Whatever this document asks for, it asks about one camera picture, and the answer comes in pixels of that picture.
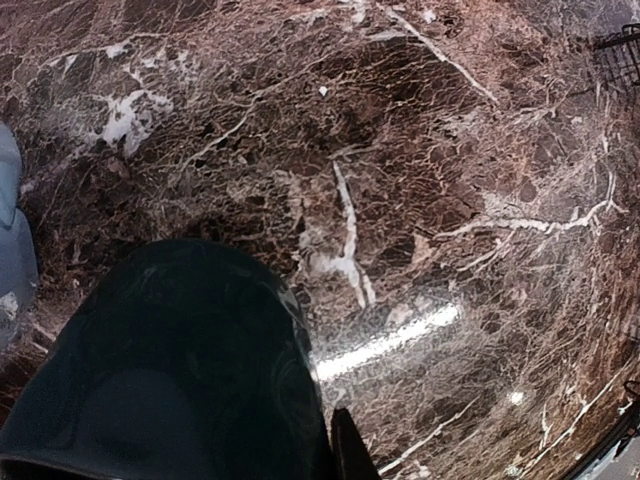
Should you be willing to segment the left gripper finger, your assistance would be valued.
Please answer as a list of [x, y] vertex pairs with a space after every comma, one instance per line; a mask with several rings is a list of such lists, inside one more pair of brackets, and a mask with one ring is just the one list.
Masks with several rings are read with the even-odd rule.
[[331, 445], [340, 480], [381, 480], [366, 445], [346, 408], [335, 409]]

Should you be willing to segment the dark green cup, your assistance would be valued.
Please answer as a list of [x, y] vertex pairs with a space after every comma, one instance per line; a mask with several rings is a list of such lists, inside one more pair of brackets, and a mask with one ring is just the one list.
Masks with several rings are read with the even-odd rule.
[[301, 307], [267, 266], [197, 239], [114, 267], [1, 430], [9, 479], [332, 479]]

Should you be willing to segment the light blue mug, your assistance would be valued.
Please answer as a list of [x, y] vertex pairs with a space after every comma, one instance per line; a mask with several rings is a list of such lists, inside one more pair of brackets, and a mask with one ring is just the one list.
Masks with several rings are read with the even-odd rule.
[[17, 334], [39, 282], [29, 222], [18, 206], [22, 158], [11, 129], [1, 123], [1, 350]]

